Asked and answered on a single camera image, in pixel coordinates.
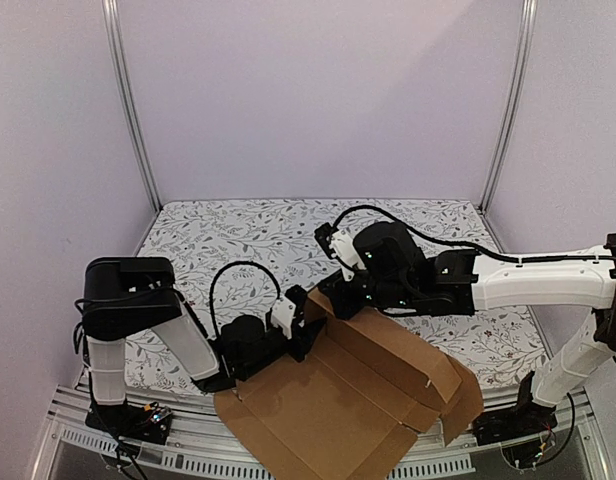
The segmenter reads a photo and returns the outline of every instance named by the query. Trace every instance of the cardboard box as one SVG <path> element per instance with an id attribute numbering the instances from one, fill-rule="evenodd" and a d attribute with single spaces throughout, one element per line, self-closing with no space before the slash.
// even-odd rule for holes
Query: cardboard box
<path id="1" fill-rule="evenodd" d="M 317 290 L 309 299 L 307 315 L 329 318 L 306 360 L 285 356 L 215 395 L 278 480 L 385 478 L 438 418 L 447 444 L 483 411 L 477 379 L 454 358 L 376 310 L 342 321 Z"/>

